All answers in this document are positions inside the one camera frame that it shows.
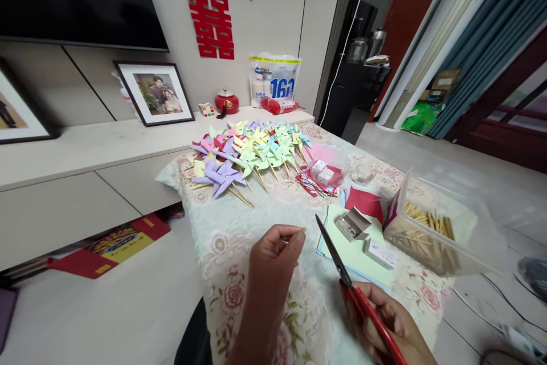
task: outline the scissor blade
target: scissor blade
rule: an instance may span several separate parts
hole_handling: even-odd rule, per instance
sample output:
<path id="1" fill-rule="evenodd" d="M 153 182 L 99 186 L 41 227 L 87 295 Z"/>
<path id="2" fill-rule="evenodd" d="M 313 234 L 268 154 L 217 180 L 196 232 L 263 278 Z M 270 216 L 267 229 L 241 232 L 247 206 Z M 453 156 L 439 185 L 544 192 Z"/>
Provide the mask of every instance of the scissor blade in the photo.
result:
<path id="1" fill-rule="evenodd" d="M 352 280 L 349 278 L 348 271 L 346 271 L 346 268 L 344 267 L 344 263 L 342 262 L 342 259 L 340 258 L 340 255 L 338 254 L 338 251 L 336 251 L 336 247 L 334 246 L 332 240 L 330 239 L 329 233 L 327 233 L 325 226 L 323 225 L 321 219 L 316 214 L 315 218 L 317 220 L 317 224 L 319 224 L 319 230 L 321 230 L 321 234 L 323 235 L 323 240 L 325 240 L 326 247 L 329 249 L 330 256 L 332 257 L 332 260 L 336 266 L 336 269 L 338 270 L 338 273 L 340 274 L 340 278 L 344 282 L 344 284 L 351 288 L 352 287 Z"/>

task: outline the floral tablecloth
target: floral tablecloth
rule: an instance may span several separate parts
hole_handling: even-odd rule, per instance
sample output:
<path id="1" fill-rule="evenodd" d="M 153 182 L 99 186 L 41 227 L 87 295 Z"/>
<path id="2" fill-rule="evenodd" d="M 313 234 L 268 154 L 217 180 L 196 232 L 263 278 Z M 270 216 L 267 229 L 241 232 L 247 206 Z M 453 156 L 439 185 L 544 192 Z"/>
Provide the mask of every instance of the floral tablecloth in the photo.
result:
<path id="1" fill-rule="evenodd" d="M 404 173 L 312 122 L 299 124 L 313 143 L 345 153 L 352 168 L 364 160 L 375 178 L 367 190 L 389 200 L 399 189 Z M 250 248 L 274 223 L 307 227 L 304 250 L 293 276 L 285 315 L 277 335 L 274 363 L 371 363 L 353 336 L 340 295 L 334 264 L 315 250 L 320 231 L 315 213 L 324 216 L 329 204 L 339 198 L 313 198 L 294 176 L 282 170 L 277 182 L 271 172 L 263 174 L 267 194 L 256 178 L 249 179 L 252 192 L 246 195 L 255 208 L 237 198 L 212 198 L 211 187 L 195 188 L 191 181 L 188 150 L 158 176 L 158 180 L 180 193 L 190 219 L 195 252 L 203 279 L 207 326 L 215 363 L 223 363 L 238 332 L 246 295 L 246 274 Z M 346 177 L 344 187 L 352 181 Z M 442 319 L 444 303 L 453 284 L 440 278 L 408 255 L 396 249 L 395 280 L 387 291 L 411 313 L 432 349 Z"/>

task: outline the hand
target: hand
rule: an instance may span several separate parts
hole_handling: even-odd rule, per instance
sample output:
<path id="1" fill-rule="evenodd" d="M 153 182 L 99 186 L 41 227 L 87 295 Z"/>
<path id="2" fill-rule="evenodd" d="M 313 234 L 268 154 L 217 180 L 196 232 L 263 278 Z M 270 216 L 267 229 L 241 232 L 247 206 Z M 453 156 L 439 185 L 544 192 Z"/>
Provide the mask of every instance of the hand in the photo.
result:
<path id="1" fill-rule="evenodd" d="M 376 310 L 382 322 L 390 330 L 391 336 L 398 345 L 408 365 L 437 364 L 418 326 L 405 307 L 374 284 L 369 282 L 354 282 L 353 286 L 363 291 L 372 308 Z M 344 296 L 344 303 L 348 314 L 353 322 L 357 339 L 361 342 L 365 351 L 375 363 L 383 365 L 392 364 L 391 353 L 384 345 L 372 320 L 367 317 L 359 324 L 357 322 L 359 318 L 351 300 L 346 297 L 345 292 L 342 292 L 342 295 Z"/>
<path id="2" fill-rule="evenodd" d="M 275 224 L 251 248 L 247 298 L 237 340 L 228 354 L 230 364 L 271 363 L 304 231 Z"/>

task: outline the pink paper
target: pink paper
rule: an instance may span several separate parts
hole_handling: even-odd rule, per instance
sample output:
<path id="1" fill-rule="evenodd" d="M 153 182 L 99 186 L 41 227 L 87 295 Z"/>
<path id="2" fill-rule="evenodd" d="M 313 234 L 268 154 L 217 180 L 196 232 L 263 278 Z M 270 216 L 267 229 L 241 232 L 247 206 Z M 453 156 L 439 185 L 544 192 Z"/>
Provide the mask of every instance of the pink paper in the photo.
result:
<path id="1" fill-rule="evenodd" d="M 331 164 L 334 159 L 336 159 L 336 153 L 326 149 L 324 147 L 321 147 L 319 145 L 313 145 L 311 149 L 309 147 L 302 147 L 302 153 L 304 153 L 304 157 L 306 158 L 306 162 L 310 162 L 312 160 L 322 160 L 327 164 Z"/>
<path id="2" fill-rule="evenodd" d="M 351 210 L 353 207 L 359 210 L 364 215 L 378 219 L 383 225 L 383 212 L 380 205 L 381 197 L 368 191 L 361 191 L 352 187 L 349 192 L 349 197 L 346 200 L 345 209 Z"/>

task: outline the cabinet drawer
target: cabinet drawer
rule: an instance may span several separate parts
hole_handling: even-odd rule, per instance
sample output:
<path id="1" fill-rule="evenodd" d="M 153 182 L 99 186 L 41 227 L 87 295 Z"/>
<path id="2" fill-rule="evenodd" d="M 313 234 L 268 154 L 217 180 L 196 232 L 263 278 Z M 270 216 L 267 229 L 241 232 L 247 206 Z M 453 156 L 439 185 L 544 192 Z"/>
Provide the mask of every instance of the cabinet drawer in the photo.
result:
<path id="1" fill-rule="evenodd" d="M 0 192 L 0 270 L 139 217 L 95 173 Z"/>
<path id="2" fill-rule="evenodd" d="M 142 214 L 149 214 L 181 201 L 176 190 L 156 181 L 160 171 L 181 154 L 181 151 L 164 154 L 97 170 L 97 173 L 133 207 Z"/>

